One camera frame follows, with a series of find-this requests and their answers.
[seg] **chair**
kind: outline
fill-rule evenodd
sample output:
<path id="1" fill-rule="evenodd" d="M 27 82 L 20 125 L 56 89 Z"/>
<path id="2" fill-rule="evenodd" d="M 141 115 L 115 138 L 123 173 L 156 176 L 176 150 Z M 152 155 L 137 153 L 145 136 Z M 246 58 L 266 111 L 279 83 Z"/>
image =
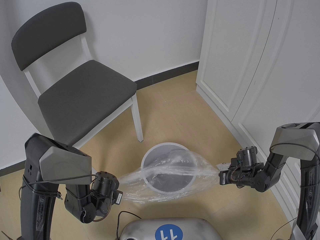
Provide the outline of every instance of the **chair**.
<path id="1" fill-rule="evenodd" d="M 80 148 L 131 107 L 137 137 L 142 142 L 137 84 L 92 59 L 86 31 L 80 4 L 65 2 L 33 16 L 12 39 L 16 62 L 38 97 L 39 107 L 54 139 Z M 76 36 L 81 38 L 87 62 L 40 93 L 27 67 Z"/>

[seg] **cabinet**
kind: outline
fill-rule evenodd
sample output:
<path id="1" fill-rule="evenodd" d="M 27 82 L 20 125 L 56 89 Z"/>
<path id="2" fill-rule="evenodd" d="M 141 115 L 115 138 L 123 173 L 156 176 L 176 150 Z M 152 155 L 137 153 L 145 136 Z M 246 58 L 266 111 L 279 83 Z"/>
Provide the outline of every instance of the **cabinet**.
<path id="1" fill-rule="evenodd" d="M 217 22 L 226 21 L 213 13 L 219 10 L 219 0 L 208 0 L 197 90 L 238 142 L 257 146 L 259 159 L 265 162 L 278 126 L 320 121 L 320 0 L 262 1 L 259 6 L 264 9 L 259 10 L 263 13 L 260 17 L 257 14 L 254 27 L 253 20 L 233 18 L 233 25 L 239 27 L 234 27 L 236 33 L 231 36 L 246 42 L 229 37 L 224 42 L 223 38 L 214 38 L 220 31 Z M 251 29 L 252 46 L 248 45 L 243 24 Z M 227 35 L 225 29 L 220 34 Z M 239 56 L 235 52 L 238 50 L 246 50 L 245 56 Z M 288 159 L 272 191 L 287 218 L 296 217 L 300 194 L 298 159 Z"/>

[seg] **tan floor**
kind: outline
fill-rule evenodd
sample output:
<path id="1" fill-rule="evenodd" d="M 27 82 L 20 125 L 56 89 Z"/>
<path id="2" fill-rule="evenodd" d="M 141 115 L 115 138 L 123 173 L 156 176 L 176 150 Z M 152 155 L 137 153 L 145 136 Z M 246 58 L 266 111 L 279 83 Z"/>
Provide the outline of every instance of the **tan floor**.
<path id="1" fill-rule="evenodd" d="M 138 90 L 138 104 L 144 141 L 138 142 L 130 109 L 101 130 L 82 147 L 92 156 L 96 170 L 120 177 L 140 166 L 144 154 L 161 142 L 177 142 L 201 154 L 212 165 L 229 162 L 241 148 L 229 130 L 195 91 L 197 72 L 184 74 Z M 20 236 L 18 189 L 23 171 L 0 178 L 0 230 L 16 239 Z M 64 185 L 59 190 L 65 195 Z M 117 215 L 121 210 L 142 218 L 199 217 L 209 221 L 224 240 L 269 240 L 287 219 L 270 190 L 258 193 L 248 187 L 216 185 L 207 191 L 164 203 L 114 205 L 109 216 L 98 223 L 82 224 L 56 200 L 51 238 L 114 240 Z M 134 220 L 123 214 L 120 230 Z M 274 239 L 288 239 L 286 225 Z M 0 233 L 0 239 L 7 239 Z"/>

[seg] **white chair frame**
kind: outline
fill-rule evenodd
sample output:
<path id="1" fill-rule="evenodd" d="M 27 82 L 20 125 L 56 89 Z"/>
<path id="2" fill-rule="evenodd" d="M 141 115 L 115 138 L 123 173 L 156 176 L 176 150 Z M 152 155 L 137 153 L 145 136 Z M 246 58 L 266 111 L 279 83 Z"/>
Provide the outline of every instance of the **white chair frame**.
<path id="1" fill-rule="evenodd" d="M 82 43 L 82 49 L 85 53 L 87 61 L 92 59 L 86 36 L 85 34 L 79 35 L 81 38 Z M 41 95 L 36 83 L 34 82 L 30 71 L 28 68 L 23 70 L 23 72 L 26 74 L 26 77 L 34 90 L 36 96 L 39 98 Z M 126 102 L 124 102 L 120 107 L 118 107 L 111 115 L 103 119 L 98 125 L 96 125 L 90 132 L 87 133 L 82 139 L 80 139 L 77 143 L 73 145 L 73 147 L 79 149 L 81 148 L 87 141 L 89 141 L 94 135 L 96 135 L 99 131 L 101 131 L 105 126 L 107 126 L 113 119 L 115 119 L 118 115 L 120 115 L 122 112 L 124 112 L 128 107 L 131 107 L 134 127 L 136 129 L 138 141 L 143 141 L 143 134 L 142 134 L 142 127 L 141 127 L 141 121 L 140 121 L 140 115 L 139 115 L 139 108 L 138 108 L 138 101 L 137 101 L 137 95 L 134 94 L 130 99 L 128 99 Z M 92 168 L 92 173 L 95 174 L 96 170 Z"/>

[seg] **blue circle logo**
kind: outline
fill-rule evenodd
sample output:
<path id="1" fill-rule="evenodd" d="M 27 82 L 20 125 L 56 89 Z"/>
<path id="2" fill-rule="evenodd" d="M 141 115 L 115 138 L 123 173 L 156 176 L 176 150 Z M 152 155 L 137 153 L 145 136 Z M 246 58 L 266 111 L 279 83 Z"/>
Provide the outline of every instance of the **blue circle logo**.
<path id="1" fill-rule="evenodd" d="M 173 224 L 166 224 L 158 227 L 155 232 L 155 240 L 182 240 L 181 228 Z"/>

